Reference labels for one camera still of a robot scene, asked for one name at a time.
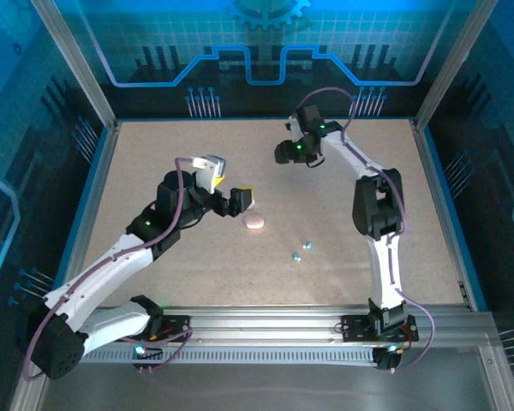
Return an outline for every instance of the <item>pink round object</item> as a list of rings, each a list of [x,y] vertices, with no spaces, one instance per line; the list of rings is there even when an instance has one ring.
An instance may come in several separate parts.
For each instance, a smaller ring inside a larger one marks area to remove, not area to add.
[[[265,225],[265,219],[259,214],[249,214],[244,222],[249,229],[261,229]]]

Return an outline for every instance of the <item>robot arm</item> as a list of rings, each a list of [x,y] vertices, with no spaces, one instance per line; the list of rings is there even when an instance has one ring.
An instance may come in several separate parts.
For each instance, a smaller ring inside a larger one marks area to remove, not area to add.
[[[197,169],[192,175],[182,172],[180,188],[176,171],[168,173],[158,185],[157,198],[126,228],[126,233],[95,263],[61,288],[48,293],[29,309],[28,320],[20,322],[17,343],[23,353],[43,318],[60,301],[67,300],[52,315],[32,353],[32,361],[49,378],[60,378],[71,371],[80,359],[107,343],[123,337],[140,341],[160,341],[180,332],[184,319],[167,319],[163,310],[140,295],[121,307],[95,313],[94,310],[128,278],[150,265],[181,238],[181,230],[194,220],[213,211],[221,217],[236,217],[251,204],[251,190],[232,188],[230,199],[215,187],[224,178],[225,161],[217,156],[193,158]],[[170,233],[149,247],[171,225],[176,212],[180,190],[183,190],[182,209]],[[141,246],[138,250],[115,257],[119,252]],[[112,258],[108,264],[99,265]],[[85,276],[75,289],[72,286]]]
[[[316,106],[301,107],[290,116],[286,128],[292,139],[276,147],[279,164],[305,163],[315,167],[323,163],[329,152],[337,151],[349,166],[356,181],[352,217],[369,246],[372,292],[369,298],[369,323],[376,337],[394,331],[407,322],[405,301],[396,291],[402,289],[397,257],[398,236],[402,228],[399,204],[387,176],[403,198],[402,179],[395,169],[385,170],[348,138],[337,122],[326,123]]]

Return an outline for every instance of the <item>white arm segment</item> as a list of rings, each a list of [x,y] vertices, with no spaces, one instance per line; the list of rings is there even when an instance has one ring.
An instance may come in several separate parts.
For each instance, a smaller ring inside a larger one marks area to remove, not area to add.
[[[55,289],[48,293],[45,297],[46,306],[52,308],[55,306],[59,298],[64,295],[75,281],[81,277],[92,266],[96,265],[102,259],[109,257],[119,251],[143,244],[143,241],[135,235],[122,235],[118,242],[112,246],[100,259],[86,268],[79,276],[73,278],[61,288]],[[90,316],[97,306],[103,302],[115,289],[117,289],[124,281],[133,276],[136,272],[142,270],[152,263],[152,249],[143,248],[134,253],[128,253],[117,261],[111,261],[109,264],[95,271],[87,278],[76,291],[69,297],[57,311],[57,315],[66,314],[68,316],[66,324],[73,330],[78,331],[86,319]]]
[[[80,328],[80,332],[88,334],[84,341],[84,355],[120,338],[141,334],[149,319],[145,308],[132,301],[93,313]]]
[[[347,137],[344,141],[350,145],[367,163],[377,170],[382,170],[383,166],[375,163],[364,152],[362,152],[356,145]],[[349,164],[350,171],[354,180],[359,180],[363,176],[373,177],[377,172],[372,171],[362,163],[362,161],[344,146],[341,140],[341,132],[336,131],[329,133],[322,139],[322,153],[327,157],[327,153],[332,151],[338,152],[343,157],[343,160]],[[388,237],[392,235],[383,235],[379,241],[368,237],[369,245],[369,258],[371,263],[371,278],[372,278],[372,292],[371,300],[379,308],[393,308],[399,306],[403,302],[403,298],[396,292],[395,289],[402,290],[400,283],[400,268],[397,257],[397,245],[399,237],[396,235],[388,243]],[[391,270],[389,266],[388,250],[391,249],[391,262],[392,262],[392,279]]]

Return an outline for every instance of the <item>beige table surface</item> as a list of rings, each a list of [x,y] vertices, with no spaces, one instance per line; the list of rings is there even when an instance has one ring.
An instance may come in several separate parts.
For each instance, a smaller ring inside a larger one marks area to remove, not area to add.
[[[409,216],[400,240],[404,292],[423,303],[460,303],[457,275],[439,226],[421,160],[406,120],[356,120],[350,138],[373,160],[398,168]],[[160,305],[365,304],[371,290],[368,245],[351,216],[355,183],[328,158],[315,170],[278,165],[274,147],[290,137],[279,120],[125,122],[99,206],[86,266],[104,253],[150,201],[174,157],[227,159],[219,186],[254,186],[265,227],[208,213],[159,260],[103,304],[134,295]],[[311,250],[302,244],[311,241]],[[291,254],[298,252],[296,263]]]

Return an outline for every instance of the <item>gear graphic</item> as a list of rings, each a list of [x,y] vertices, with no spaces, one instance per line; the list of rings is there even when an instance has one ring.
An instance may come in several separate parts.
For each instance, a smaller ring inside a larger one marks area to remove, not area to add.
[[[282,24],[291,24],[293,17],[302,16],[302,8],[310,6],[309,0],[230,0],[225,4],[232,17],[242,24],[256,29],[271,27],[279,29]]]
[[[0,0],[0,27],[13,39],[27,36],[33,24],[30,0]]]

